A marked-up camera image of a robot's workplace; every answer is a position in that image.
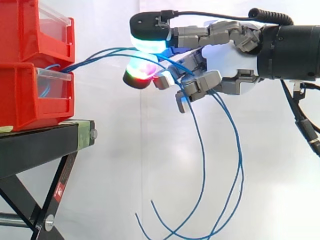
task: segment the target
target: glowing fingertip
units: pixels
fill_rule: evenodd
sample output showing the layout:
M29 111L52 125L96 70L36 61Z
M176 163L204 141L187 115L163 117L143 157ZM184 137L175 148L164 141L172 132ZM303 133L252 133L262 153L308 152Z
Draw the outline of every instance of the glowing fingertip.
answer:
M141 80L150 79L156 73L157 64L155 63L158 63L158 58L153 54L141 51L137 51L134 56L148 59L153 62L139 58L131 58L128 66L126 67L126 71L134 78Z
M131 43L141 52L149 54L160 54L167 48L166 41L140 40L131 35Z

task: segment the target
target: black connector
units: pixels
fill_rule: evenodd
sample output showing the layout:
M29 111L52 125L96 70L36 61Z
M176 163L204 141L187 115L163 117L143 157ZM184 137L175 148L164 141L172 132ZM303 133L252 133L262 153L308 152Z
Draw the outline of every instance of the black connector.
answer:
M140 40L165 41L171 31L169 20L177 13L173 10L138 13L130 19L131 34Z
M320 141L311 122L308 119L304 119L296 121L295 124L309 143L312 150L320 157Z

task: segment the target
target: white background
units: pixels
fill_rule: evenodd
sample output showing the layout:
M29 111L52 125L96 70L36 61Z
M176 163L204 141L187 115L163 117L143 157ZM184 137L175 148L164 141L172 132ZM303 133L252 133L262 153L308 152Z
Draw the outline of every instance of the white background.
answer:
M44 0L76 24L76 61L101 49L130 47L129 19L139 11L194 10L246 16L257 7L289 14L296 25L320 24L313 0ZM201 25L185 16L175 26ZM191 115L178 112L177 88L139 91L122 75L126 58L109 58L75 71L76 118L96 122L96 144L82 150L56 216L66 240L142 240L137 211L155 240L177 227L197 201L202 182L200 144ZM302 106L320 125L320 95L309 91ZM216 240L320 239L320 164L294 124L281 85L265 80L242 96L223 95L240 133L245 187L239 209ZM220 214L237 169L231 125L212 97L193 104L207 158L203 200L180 233L207 235ZM58 162L19 175L42 205ZM232 204L238 197L236 189ZM0 211L9 211L0 201ZM0 227L0 239L25 240L26 229Z

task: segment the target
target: black table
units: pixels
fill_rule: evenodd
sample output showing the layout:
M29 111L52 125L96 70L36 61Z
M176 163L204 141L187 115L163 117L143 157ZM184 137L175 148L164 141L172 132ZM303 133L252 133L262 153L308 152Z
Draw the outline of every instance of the black table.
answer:
M31 240L64 240L54 226L79 150L95 144L91 120L68 120L53 127L0 133L0 196L16 214L0 213L0 226L29 228ZM17 174L61 158L42 208Z

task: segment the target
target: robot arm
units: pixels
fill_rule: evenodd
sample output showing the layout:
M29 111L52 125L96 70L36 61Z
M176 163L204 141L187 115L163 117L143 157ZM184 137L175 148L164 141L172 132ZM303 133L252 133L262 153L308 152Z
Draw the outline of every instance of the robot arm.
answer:
M170 28L170 19L190 14L233 21L215 22L208 27ZM256 27L243 21L274 25ZM173 50L172 55L175 48L184 48L180 53L191 50L178 61L185 68L172 64L152 78L160 90L169 88L180 79L184 92L177 92L176 101L182 113L185 112L185 94L193 102L203 98L210 90L239 95L243 86L254 85L264 79L281 80L297 127L320 157L320 141L316 134L320 133L320 129L308 120L299 107L299 101L305 97L302 86L307 88L304 81L320 78L319 25L296 26L285 14L254 8L247 18L172 10L143 12L131 18L130 29L133 39L142 41L140 47L155 41L162 48L164 46L147 53L160 54L166 47ZM296 81L293 97L284 80ZM308 88L320 89L312 83L308 84Z

